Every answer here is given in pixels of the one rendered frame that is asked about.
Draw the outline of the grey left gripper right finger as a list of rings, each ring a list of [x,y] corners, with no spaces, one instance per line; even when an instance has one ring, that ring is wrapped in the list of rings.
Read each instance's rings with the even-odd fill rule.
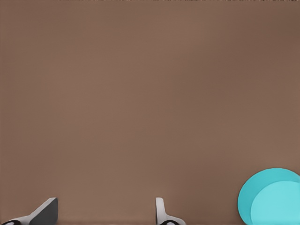
[[[156,225],[186,225],[186,222],[181,218],[168,215],[163,198],[156,197]]]

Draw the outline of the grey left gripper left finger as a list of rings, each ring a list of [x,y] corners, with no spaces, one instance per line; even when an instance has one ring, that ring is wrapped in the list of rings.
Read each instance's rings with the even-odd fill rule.
[[[31,214],[13,218],[1,225],[56,225],[58,221],[58,198],[51,197]]]

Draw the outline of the blue plate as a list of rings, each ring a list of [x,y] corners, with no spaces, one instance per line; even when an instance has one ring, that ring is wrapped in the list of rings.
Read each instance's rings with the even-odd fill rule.
[[[300,175],[284,168],[262,170],[244,183],[237,206],[246,225],[300,225]]]

